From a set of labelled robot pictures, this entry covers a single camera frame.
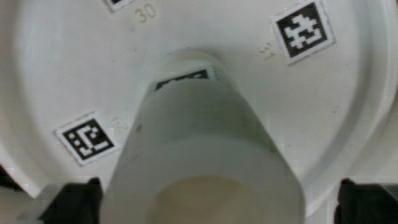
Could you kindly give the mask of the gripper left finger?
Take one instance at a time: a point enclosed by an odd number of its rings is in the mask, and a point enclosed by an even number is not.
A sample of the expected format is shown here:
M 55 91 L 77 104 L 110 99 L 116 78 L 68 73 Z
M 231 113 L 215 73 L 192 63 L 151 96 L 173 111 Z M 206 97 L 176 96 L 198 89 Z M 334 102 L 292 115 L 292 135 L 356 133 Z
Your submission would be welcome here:
M 16 224 L 100 224 L 103 189 L 100 178 L 86 183 L 48 185 Z

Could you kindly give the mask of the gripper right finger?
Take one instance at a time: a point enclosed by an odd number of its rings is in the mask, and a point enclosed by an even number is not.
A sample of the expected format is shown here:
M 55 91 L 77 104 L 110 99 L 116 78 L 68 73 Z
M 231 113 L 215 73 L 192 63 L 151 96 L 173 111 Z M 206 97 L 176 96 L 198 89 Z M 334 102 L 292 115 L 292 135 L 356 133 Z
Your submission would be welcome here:
M 398 224 L 398 184 L 341 180 L 334 224 Z

